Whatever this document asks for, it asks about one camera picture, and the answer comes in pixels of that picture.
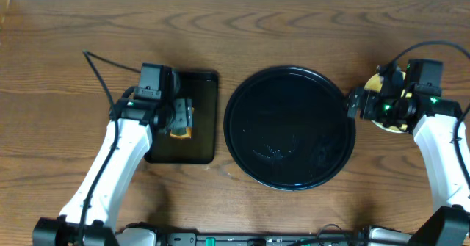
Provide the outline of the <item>green and orange sponge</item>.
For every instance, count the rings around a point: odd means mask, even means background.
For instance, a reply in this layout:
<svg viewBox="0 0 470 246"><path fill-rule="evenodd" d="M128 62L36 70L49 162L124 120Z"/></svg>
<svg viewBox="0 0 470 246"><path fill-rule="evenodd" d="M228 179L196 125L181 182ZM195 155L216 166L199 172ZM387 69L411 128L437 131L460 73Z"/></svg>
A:
<svg viewBox="0 0 470 246"><path fill-rule="evenodd" d="M170 127L170 136L178 140L186 140L192 137L194 108L188 106L184 111L177 112Z"/></svg>

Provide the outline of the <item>yellow plate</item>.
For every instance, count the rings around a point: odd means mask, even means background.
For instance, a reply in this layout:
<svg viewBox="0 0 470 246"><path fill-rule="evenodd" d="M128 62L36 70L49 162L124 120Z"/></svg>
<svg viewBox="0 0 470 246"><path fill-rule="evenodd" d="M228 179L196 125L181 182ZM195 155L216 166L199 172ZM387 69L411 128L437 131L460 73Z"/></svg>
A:
<svg viewBox="0 0 470 246"><path fill-rule="evenodd" d="M366 90L372 90L375 92L380 92L381 88L383 86L383 77L381 77L378 73L376 73L374 76L372 76L367 83L365 84L364 88ZM405 90L402 91L402 96L405 98L410 98L412 96L412 93L406 92ZM371 120L377 127L384 131L388 131L391 133L396 133L396 134L403 134L407 133L408 126L403 124L399 127L397 126L389 126L385 127L381 122L378 122L376 120Z"/></svg>

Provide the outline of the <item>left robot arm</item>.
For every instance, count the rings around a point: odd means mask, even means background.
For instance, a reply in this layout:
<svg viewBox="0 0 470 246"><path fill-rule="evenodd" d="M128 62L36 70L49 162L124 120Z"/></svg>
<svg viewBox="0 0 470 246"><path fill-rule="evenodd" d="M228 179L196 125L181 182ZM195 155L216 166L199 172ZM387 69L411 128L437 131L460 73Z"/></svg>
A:
<svg viewBox="0 0 470 246"><path fill-rule="evenodd" d="M55 219L42 217L34 245L156 245L157 232L139 224L118 232L118 213L130 181L160 129L188 132L193 106L189 98L119 99L110 109L106 136L81 186Z"/></svg>

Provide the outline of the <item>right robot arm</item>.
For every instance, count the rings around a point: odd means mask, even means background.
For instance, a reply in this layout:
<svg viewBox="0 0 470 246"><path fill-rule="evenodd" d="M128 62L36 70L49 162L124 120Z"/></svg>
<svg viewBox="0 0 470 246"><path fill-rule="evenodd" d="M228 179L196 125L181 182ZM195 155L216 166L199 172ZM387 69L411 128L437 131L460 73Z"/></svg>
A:
<svg viewBox="0 0 470 246"><path fill-rule="evenodd" d="M364 87L347 96L349 117L387 131L409 133L424 160L434 213L413 235L369 227L363 245L461 245L469 235L469 150L464 114L442 98L441 62L412 59L405 71L379 68Z"/></svg>

